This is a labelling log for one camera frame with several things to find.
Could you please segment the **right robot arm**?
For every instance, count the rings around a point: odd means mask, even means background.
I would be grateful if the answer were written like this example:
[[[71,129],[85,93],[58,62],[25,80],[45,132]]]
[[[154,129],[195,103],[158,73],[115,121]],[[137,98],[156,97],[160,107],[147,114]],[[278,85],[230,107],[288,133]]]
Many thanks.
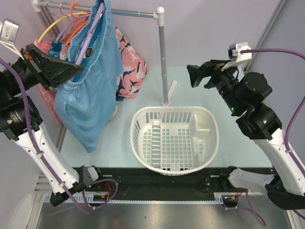
[[[216,88],[225,101],[242,134],[254,141],[270,160],[276,174],[258,174],[237,167],[228,167],[220,179],[224,191],[249,189],[264,195],[279,208],[305,208],[305,176],[285,147],[282,122],[263,100],[272,92],[261,73],[249,72],[239,80],[236,67],[226,70],[228,61],[210,60],[201,66],[188,65],[191,86],[197,87],[208,77],[206,89]]]

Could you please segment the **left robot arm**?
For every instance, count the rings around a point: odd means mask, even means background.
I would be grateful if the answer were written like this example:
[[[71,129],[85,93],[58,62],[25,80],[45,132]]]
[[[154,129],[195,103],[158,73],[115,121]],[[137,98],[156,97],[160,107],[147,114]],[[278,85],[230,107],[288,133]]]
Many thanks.
[[[84,68],[50,57],[34,44],[22,48],[18,55],[14,64],[0,62],[5,68],[0,73],[0,131],[28,153],[45,175],[52,189],[53,206],[88,187],[96,191],[103,189],[105,178],[97,167],[81,166],[75,170],[65,161],[37,107],[26,94],[38,84],[47,90],[56,88]]]

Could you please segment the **purple plastic hanger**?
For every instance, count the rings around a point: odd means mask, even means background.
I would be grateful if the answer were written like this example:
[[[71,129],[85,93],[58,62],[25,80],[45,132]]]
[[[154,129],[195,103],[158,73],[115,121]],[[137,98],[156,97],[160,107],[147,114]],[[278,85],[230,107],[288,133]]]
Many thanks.
[[[85,37],[84,41],[82,42],[81,50],[77,54],[75,64],[80,65],[82,60],[84,59],[86,50],[91,42],[94,31],[102,17],[103,11],[104,11],[104,1],[102,0],[101,3],[99,4],[99,7],[98,7],[97,12],[95,13],[94,17],[93,17],[93,13],[91,13],[91,18],[93,18],[93,21],[90,24],[90,28],[89,28],[88,32],[86,33],[86,37]]]

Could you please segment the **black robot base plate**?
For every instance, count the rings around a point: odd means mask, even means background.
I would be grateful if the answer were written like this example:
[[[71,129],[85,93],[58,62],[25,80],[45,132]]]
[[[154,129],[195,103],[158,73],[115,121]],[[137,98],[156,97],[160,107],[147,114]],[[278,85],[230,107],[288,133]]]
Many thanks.
[[[114,200],[117,201],[205,201],[212,200],[216,192],[243,194],[245,189],[221,182],[223,167],[204,168],[182,176],[165,176],[146,168],[101,167],[103,178],[117,181],[111,183]]]

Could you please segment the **light blue shorts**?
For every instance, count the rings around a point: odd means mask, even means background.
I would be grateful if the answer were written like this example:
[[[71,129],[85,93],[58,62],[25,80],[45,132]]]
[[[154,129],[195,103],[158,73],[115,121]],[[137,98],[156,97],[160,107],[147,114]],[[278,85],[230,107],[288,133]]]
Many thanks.
[[[72,38],[68,60],[76,63],[79,57],[84,70],[56,89],[54,108],[91,153],[115,111],[117,78],[123,72],[109,0],[95,1],[87,24]]]

